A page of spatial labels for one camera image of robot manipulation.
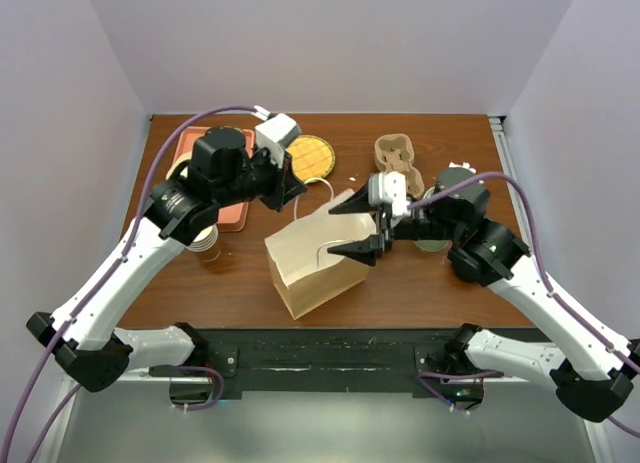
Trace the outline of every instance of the white wall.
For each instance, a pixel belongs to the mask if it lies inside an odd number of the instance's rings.
[[[0,0],[0,435],[42,348],[24,327],[120,231],[145,113],[89,0]],[[51,365],[14,441],[24,461],[59,386]]]
[[[575,0],[507,118],[549,269],[640,337],[640,0]],[[640,429],[640,388],[620,419]],[[618,461],[640,442],[612,429]]]
[[[504,114],[571,0],[92,0],[152,112]]]

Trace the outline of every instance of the beige bag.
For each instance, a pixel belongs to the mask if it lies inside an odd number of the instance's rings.
[[[369,214],[329,215],[329,208],[353,195],[346,190],[312,214],[265,238],[273,284],[294,320],[348,290],[369,274],[370,267],[327,253],[340,243],[375,233]]]

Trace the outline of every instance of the brown tabletop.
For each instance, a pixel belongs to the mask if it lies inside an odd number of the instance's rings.
[[[337,156],[328,180],[336,193],[358,189],[376,171],[373,143],[384,134],[406,133],[415,152],[415,166],[431,186],[450,161],[470,162],[478,171],[500,170],[500,160],[484,115],[291,115],[303,133],[320,136]],[[145,148],[127,214],[127,226],[142,183],[157,150],[189,115],[157,115]],[[253,128],[251,116],[222,115],[200,126]],[[156,175],[167,172],[167,156]],[[489,215],[517,229],[508,191],[503,183],[487,183],[492,192]],[[312,185],[300,200],[306,214],[327,199],[323,185]],[[291,319],[273,287],[264,238],[292,219],[292,209],[276,213],[259,201],[250,203],[247,223],[239,233],[221,236],[223,256],[203,264],[185,251],[169,263],[142,292],[121,326],[162,327],[186,321],[195,327],[450,327],[465,322],[483,326],[523,326],[529,321],[513,306],[478,285],[463,283],[452,273],[446,251],[425,253],[413,242],[399,241],[372,269],[368,279],[297,321]]]

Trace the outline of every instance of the pink tray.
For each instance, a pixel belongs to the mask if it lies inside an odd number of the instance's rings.
[[[209,128],[205,126],[189,126],[184,130],[180,134],[178,147],[176,148],[175,155],[173,155],[173,161],[176,161],[183,153],[193,150],[193,145],[196,140],[203,136],[208,129]],[[247,137],[247,153],[251,156],[253,155],[256,134],[253,130],[242,130],[242,132]],[[239,203],[222,208],[220,210],[220,216],[218,217],[218,230],[223,233],[242,230],[247,221],[248,209],[249,203]]]

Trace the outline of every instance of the yellow waffle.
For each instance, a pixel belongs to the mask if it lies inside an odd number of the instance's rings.
[[[326,178],[336,164],[333,148],[318,136],[300,135],[287,151],[293,159],[293,172],[302,181]]]

